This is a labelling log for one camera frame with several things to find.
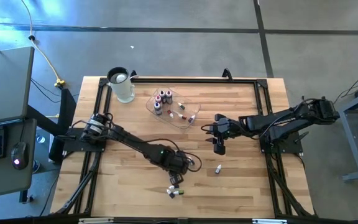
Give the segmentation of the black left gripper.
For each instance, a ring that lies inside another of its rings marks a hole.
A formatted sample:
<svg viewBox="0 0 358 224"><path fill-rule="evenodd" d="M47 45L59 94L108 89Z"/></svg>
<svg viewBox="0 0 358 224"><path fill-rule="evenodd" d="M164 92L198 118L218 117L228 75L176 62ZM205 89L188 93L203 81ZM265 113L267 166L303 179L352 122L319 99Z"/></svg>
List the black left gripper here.
<svg viewBox="0 0 358 224"><path fill-rule="evenodd" d="M167 151L163 156L163 170L177 173L177 177L170 177L172 185L182 183L184 181L182 175L186 174L194 164L194 160L183 151Z"/></svg>

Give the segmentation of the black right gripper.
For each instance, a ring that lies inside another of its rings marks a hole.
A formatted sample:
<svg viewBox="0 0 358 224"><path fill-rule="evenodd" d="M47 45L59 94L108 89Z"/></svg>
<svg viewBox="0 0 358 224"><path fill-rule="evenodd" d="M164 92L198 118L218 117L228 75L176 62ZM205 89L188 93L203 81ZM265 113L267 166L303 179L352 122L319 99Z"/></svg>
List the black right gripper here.
<svg viewBox="0 0 358 224"><path fill-rule="evenodd" d="M219 155L225 155L224 141L241 135L241 125L238 121L230 119L222 114L214 115L215 122L206 134L212 134L213 138L206 139L213 144L213 151Z"/></svg>

